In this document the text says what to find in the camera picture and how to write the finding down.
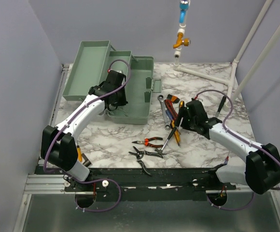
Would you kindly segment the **green tool box clear lid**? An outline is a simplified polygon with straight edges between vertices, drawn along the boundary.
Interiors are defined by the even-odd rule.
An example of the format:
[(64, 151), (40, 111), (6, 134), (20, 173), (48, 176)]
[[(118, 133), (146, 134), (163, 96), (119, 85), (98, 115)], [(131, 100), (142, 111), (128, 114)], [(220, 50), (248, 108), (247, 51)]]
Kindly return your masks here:
[(105, 99), (108, 117), (117, 124), (145, 125), (153, 93), (160, 93), (162, 81), (154, 78), (154, 58), (117, 51), (110, 41), (80, 43), (63, 97), (84, 101), (88, 94), (109, 93), (127, 85)]

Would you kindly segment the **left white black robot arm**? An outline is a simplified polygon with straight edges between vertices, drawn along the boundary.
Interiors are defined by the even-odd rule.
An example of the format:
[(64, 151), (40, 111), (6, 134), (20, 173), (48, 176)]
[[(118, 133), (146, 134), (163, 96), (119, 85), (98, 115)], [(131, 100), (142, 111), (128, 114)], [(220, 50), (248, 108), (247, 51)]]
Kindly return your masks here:
[(108, 70), (106, 80), (91, 87), (78, 108), (56, 126), (46, 126), (42, 132), (41, 158), (44, 169), (50, 163), (76, 178), (82, 191), (92, 187), (90, 170), (78, 159), (77, 138), (89, 122), (108, 106), (127, 104), (125, 85), (128, 78), (120, 71)]

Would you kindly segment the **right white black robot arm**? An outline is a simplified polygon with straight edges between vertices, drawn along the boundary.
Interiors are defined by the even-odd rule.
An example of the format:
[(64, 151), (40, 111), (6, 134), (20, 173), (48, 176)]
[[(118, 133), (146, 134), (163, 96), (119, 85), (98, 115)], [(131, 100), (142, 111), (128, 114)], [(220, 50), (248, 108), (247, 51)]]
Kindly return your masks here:
[(202, 102), (192, 100), (181, 106), (175, 121), (176, 127), (194, 131), (205, 138), (224, 146), (240, 159), (243, 167), (229, 164), (218, 165), (208, 176), (208, 185), (219, 189), (225, 183), (250, 187), (257, 194), (263, 194), (280, 183), (280, 156), (272, 144), (260, 144), (228, 128), (216, 117), (209, 118)]

